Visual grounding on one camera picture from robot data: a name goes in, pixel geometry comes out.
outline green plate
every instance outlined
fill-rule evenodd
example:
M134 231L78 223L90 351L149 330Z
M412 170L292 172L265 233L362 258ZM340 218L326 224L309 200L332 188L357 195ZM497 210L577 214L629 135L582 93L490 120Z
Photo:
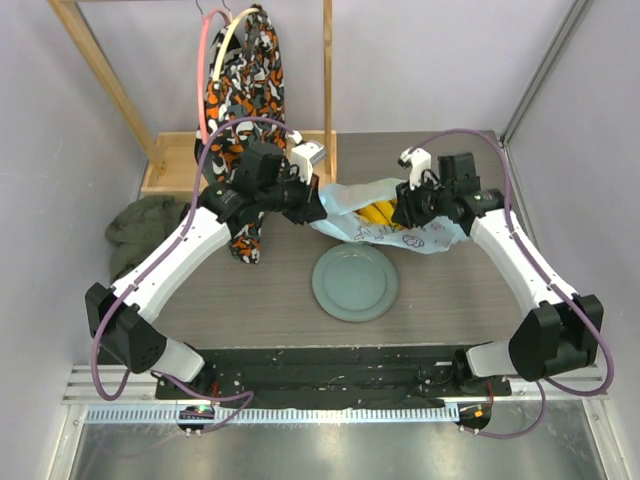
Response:
M312 286L329 315L345 322L368 322L393 305L398 274L375 248L345 243L320 257L313 269Z

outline white plastic bag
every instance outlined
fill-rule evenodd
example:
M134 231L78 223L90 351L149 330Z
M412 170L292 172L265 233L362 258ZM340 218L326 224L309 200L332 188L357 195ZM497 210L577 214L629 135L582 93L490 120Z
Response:
M445 252L454 243L467 239L460 225L447 217L437 217L424 227L401 230L372 224L355 212L374 202L394 199L396 185L401 182L395 178L385 178L364 185L329 184L319 192L327 218L310 225L344 242L393 245L425 255Z

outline camouflage bag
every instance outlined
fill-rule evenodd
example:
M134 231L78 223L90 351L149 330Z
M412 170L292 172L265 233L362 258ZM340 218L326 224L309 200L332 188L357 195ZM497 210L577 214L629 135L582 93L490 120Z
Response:
M205 119L209 135L213 133L212 127L240 117L261 116L284 122L284 83L278 37L267 13L259 5L253 7L259 8L260 12L247 17L244 43L232 38L220 79L209 80L207 85ZM212 43L209 77L226 33L227 27L224 27ZM246 122L228 128L207 152L203 170L207 182L228 183L240 154L258 138L281 148L286 146L286 133L275 125ZM202 132L198 128L196 162L203 149ZM255 218L231 239L229 248L234 257L246 263L258 263L263 217L264 212L257 212Z

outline green cloth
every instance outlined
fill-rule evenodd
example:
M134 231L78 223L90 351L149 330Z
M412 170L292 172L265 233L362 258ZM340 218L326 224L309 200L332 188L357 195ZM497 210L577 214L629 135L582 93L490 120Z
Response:
M140 265L180 224L185 206L168 195L151 195L129 205L107 227L116 247L109 260L111 281Z

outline white wall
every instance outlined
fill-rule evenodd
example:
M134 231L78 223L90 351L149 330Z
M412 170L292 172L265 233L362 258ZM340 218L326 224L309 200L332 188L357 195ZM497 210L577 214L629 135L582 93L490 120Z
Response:
M227 3L239 12L251 2ZM261 3L281 41L287 121L323 128L322 0ZM375 132L502 130L571 0L333 3L335 127ZM94 3L83 10L150 128L194 129L195 3Z
M108 279L104 228L144 158L47 2L0 2L0 59L0 464L31 480L70 367L87 361L84 292Z
M604 304L610 393L630 455L640 445L639 22L636 0L593 2L512 143L542 251ZM630 461L640 477L637 453Z

